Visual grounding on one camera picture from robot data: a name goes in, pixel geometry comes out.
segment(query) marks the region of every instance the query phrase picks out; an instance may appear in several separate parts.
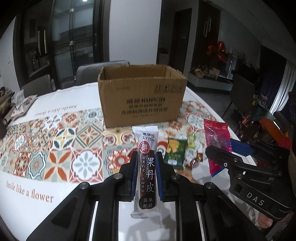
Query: metal bolt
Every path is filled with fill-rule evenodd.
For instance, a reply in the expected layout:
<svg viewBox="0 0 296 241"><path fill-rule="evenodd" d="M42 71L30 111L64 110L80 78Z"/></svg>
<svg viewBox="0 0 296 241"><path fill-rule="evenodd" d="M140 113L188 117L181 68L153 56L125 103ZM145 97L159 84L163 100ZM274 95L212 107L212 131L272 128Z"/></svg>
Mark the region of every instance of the metal bolt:
<svg viewBox="0 0 296 241"><path fill-rule="evenodd" d="M214 183L211 183L211 182L208 182L205 184L205 186L208 188L208 189L213 189L215 187L215 184Z"/></svg>
<svg viewBox="0 0 296 241"><path fill-rule="evenodd" d="M79 185L80 189L87 189L88 186L89 186L89 183L87 183L87 182L80 183L80 185Z"/></svg>
<svg viewBox="0 0 296 241"><path fill-rule="evenodd" d="M172 178L174 180L178 180L180 178L180 175L178 173L175 173L175 174L172 175Z"/></svg>
<svg viewBox="0 0 296 241"><path fill-rule="evenodd" d="M242 179L242 174L237 174L237 179Z"/></svg>
<svg viewBox="0 0 296 241"><path fill-rule="evenodd" d="M121 174L121 173L116 173L116 174L114 174L114 176L113 176L115 179L120 179L120 178L122 178L123 177L123 175Z"/></svg>

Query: dark wooden door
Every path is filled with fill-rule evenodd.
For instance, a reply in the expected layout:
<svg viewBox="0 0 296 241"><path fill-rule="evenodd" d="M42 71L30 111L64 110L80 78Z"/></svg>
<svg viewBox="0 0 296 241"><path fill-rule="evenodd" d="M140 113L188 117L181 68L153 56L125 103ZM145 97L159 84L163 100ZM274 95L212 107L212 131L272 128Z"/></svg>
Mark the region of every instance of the dark wooden door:
<svg viewBox="0 0 296 241"><path fill-rule="evenodd" d="M175 12L172 43L170 47L169 65L181 72L184 71L190 26L191 26L192 8Z"/></svg>
<svg viewBox="0 0 296 241"><path fill-rule="evenodd" d="M191 67L209 65L208 45L216 45L220 28L220 10L200 0L198 7L197 29Z"/></svg>

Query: pink snack package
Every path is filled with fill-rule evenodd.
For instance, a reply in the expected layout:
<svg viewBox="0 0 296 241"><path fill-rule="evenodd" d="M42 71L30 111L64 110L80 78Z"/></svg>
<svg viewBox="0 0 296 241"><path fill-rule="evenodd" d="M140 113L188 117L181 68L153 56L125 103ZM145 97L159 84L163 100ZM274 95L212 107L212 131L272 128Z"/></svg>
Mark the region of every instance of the pink snack package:
<svg viewBox="0 0 296 241"><path fill-rule="evenodd" d="M207 147L210 145L219 147L225 151L231 152L230 133L228 123L221 123L204 119L205 140ZM225 167L209 159L210 174L214 177Z"/></svg>

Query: white snack wrapper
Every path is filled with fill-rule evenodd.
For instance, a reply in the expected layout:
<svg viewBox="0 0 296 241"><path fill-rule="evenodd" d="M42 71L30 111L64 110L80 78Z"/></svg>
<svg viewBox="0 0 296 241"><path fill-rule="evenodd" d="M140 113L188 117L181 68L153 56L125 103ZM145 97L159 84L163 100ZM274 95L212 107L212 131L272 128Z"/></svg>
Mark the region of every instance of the white snack wrapper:
<svg viewBox="0 0 296 241"><path fill-rule="evenodd" d="M159 216L157 208L157 180L155 173L155 154L157 152L157 126L133 126L138 140L138 177L134 197L132 218Z"/></svg>

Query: white curtain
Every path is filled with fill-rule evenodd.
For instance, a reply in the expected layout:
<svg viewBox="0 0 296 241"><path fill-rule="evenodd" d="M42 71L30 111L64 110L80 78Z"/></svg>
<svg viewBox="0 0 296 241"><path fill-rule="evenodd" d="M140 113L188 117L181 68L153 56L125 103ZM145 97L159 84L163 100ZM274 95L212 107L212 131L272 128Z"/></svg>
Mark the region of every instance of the white curtain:
<svg viewBox="0 0 296 241"><path fill-rule="evenodd" d="M288 93L292 91L296 79L296 66L289 60L286 62L284 76L279 87L279 91L276 94L276 98L269 110L271 114L275 111L281 111L288 101Z"/></svg>

